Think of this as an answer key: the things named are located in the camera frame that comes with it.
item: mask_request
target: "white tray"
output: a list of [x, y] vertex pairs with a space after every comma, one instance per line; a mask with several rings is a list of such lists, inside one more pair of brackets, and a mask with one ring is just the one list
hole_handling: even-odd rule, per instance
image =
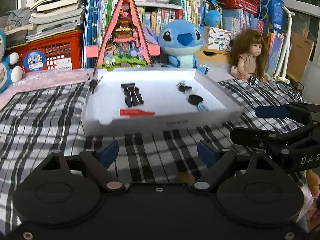
[[[98, 70], [98, 79], [100, 77], [103, 78], [94, 94], [87, 94], [81, 116], [86, 136], [121, 136], [214, 125], [239, 118], [243, 111], [239, 102], [196, 69], [118, 68], [112, 72], [101, 69]], [[182, 80], [196, 89], [208, 112], [200, 112], [197, 106], [188, 103], [187, 96], [177, 87]], [[144, 104], [131, 108], [155, 112], [155, 115], [120, 116], [120, 109], [128, 109], [121, 84], [133, 82]]]

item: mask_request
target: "brown hair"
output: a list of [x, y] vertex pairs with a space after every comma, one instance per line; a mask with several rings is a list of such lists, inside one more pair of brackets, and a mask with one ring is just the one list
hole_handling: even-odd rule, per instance
[[231, 49], [231, 58], [229, 63], [231, 66], [237, 66], [239, 63], [239, 55], [248, 53], [252, 44], [262, 45], [261, 54], [256, 59], [257, 68], [255, 72], [255, 76], [261, 79], [265, 76], [264, 68], [268, 60], [268, 49], [265, 39], [256, 30], [245, 30], [236, 37]]

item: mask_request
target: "plush toy nose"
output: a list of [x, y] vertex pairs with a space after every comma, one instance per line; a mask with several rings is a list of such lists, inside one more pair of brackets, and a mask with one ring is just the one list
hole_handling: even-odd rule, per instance
[[191, 33], [184, 33], [184, 34], [179, 34], [177, 36], [177, 39], [181, 45], [188, 46], [191, 43], [193, 38]]

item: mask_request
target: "red crate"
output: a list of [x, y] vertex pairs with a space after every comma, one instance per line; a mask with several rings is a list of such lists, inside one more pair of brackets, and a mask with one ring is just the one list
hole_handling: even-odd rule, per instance
[[[78, 30], [8, 48], [6, 55], [17, 52], [19, 54], [17, 65], [20, 65], [24, 72], [32, 72], [35, 70], [55, 70], [58, 68], [79, 69], [81, 68], [81, 51], [82, 31]], [[31, 68], [29, 70], [25, 67], [25, 60], [32, 60], [30, 52], [37, 52], [37, 56], [44, 55], [42, 61], [33, 64], [36, 66], [35, 70]]]
[[243, 9], [248, 13], [252, 13], [254, 16], [258, 15], [260, 2], [257, 0], [218, 0], [225, 5], [223, 8], [228, 9]]

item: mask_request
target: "wooden drawer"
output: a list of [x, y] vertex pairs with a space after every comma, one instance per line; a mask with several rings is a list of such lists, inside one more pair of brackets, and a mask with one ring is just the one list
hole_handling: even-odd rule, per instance
[[195, 53], [199, 63], [204, 62], [222, 62], [229, 63], [230, 52], [214, 49], [201, 48]]

